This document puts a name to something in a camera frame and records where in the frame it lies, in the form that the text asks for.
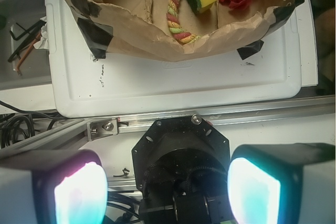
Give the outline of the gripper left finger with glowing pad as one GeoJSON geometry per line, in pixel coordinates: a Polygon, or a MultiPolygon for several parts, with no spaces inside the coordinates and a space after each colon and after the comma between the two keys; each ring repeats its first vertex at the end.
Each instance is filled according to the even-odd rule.
{"type": "Polygon", "coordinates": [[[102,223],[107,196],[94,151],[1,151],[1,223],[102,223]]]}

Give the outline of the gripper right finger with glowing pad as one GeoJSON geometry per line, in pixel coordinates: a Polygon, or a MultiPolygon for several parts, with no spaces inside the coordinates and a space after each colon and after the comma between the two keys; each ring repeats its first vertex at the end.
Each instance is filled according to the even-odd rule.
{"type": "Polygon", "coordinates": [[[237,223],[335,223],[335,146],[240,145],[227,186],[237,223]]]}

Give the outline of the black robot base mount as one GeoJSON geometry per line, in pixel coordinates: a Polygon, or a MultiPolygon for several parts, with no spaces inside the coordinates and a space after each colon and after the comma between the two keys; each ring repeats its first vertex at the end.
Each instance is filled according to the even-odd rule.
{"type": "Polygon", "coordinates": [[[142,223],[222,223],[229,140],[201,116],[158,119],[132,149],[142,223]]]}

